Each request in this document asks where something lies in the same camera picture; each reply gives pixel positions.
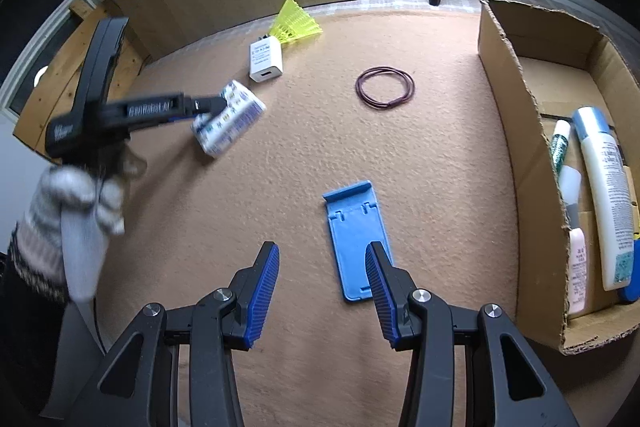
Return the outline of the left hand in white glove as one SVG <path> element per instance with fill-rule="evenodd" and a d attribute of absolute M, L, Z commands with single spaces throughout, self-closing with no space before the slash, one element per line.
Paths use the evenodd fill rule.
<path fill-rule="evenodd" d="M 91 300 L 108 243 L 125 232 L 130 183 L 145 170 L 146 161 L 128 147 L 111 174 L 74 166 L 44 170 L 12 241 L 12 260 L 27 286 L 60 303 Z"/>

